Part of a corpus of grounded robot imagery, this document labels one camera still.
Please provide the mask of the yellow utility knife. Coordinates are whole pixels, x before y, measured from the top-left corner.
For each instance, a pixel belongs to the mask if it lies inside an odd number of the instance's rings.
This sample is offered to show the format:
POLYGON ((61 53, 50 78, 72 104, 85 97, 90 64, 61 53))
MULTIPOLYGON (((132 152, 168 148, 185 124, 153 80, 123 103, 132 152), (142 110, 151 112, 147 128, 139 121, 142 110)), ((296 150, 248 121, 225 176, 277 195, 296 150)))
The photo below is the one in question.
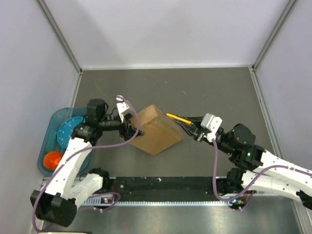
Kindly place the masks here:
POLYGON ((178 116, 175 116, 175 115, 169 114, 169 113, 167 113, 166 116, 169 117, 169 118, 171 118, 171 119, 173 119, 173 120, 176 120, 176 121, 179 121, 179 122, 188 124, 188 125, 192 125, 192 121, 187 120, 187 119, 185 119, 185 118, 178 117, 178 116))

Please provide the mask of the brown cardboard express box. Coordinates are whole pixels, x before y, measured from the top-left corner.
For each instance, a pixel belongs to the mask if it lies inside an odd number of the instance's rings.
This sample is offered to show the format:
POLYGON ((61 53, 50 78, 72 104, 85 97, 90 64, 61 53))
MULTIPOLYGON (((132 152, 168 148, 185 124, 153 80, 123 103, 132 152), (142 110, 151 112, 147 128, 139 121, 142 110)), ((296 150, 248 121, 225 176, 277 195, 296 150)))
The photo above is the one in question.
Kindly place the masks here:
POLYGON ((133 127, 144 132, 143 136, 137 136, 130 144, 153 156, 170 148, 184 139, 181 128, 158 107, 150 105, 133 116, 130 121, 133 127))

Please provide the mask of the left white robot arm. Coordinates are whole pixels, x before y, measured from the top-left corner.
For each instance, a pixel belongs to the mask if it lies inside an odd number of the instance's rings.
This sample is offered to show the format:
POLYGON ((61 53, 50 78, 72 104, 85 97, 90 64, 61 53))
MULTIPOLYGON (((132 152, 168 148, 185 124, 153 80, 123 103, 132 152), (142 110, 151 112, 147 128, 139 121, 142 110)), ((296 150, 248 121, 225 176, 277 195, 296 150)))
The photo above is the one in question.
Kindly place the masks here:
POLYGON ((109 175, 102 169, 91 170, 81 182, 74 185, 80 168, 93 149, 121 147, 134 140, 139 134, 139 128, 134 133, 127 134, 125 123, 130 113, 135 117, 138 113, 131 102, 125 97, 117 96, 118 116, 111 119, 107 115, 107 103, 102 99, 92 99, 87 106, 84 120, 73 128, 65 154, 50 179, 38 191, 34 190, 30 200, 33 206, 31 219, 33 229, 40 233, 36 221, 42 220, 50 224, 68 227, 77 214, 78 209, 88 199, 109 195, 114 207, 121 199, 117 192, 109 192, 111 182, 109 175), (98 139, 105 131, 121 131, 124 142, 113 145, 97 145, 98 139))

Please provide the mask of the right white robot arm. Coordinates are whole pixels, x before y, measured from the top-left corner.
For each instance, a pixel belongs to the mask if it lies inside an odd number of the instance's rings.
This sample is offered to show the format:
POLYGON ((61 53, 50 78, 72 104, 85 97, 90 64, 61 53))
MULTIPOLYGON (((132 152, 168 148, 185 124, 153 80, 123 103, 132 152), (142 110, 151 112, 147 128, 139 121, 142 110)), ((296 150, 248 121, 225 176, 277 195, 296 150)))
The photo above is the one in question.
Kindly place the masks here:
POLYGON ((261 146, 256 145, 255 135, 243 124, 225 132, 222 119, 212 114, 202 117, 182 117, 168 114, 189 136, 198 142, 214 147, 212 186, 215 197, 234 204, 239 197, 255 193, 283 196, 312 208, 312 172, 288 162, 261 146), (225 181, 216 177, 218 153, 224 152, 235 165, 225 181))

